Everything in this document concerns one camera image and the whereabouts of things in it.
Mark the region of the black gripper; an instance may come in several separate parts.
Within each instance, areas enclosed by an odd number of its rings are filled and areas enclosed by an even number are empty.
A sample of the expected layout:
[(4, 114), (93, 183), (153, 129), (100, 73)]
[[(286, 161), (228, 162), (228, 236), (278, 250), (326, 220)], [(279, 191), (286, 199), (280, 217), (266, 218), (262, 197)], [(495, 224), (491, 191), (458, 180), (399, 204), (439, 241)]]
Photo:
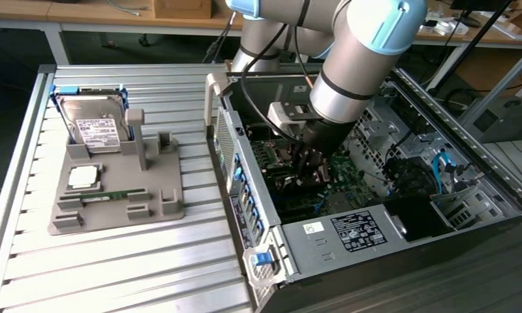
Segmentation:
[(331, 182), (331, 156), (352, 128), (354, 122), (338, 124), (324, 119), (306, 122), (300, 143), (291, 150), (294, 188), (315, 188)]

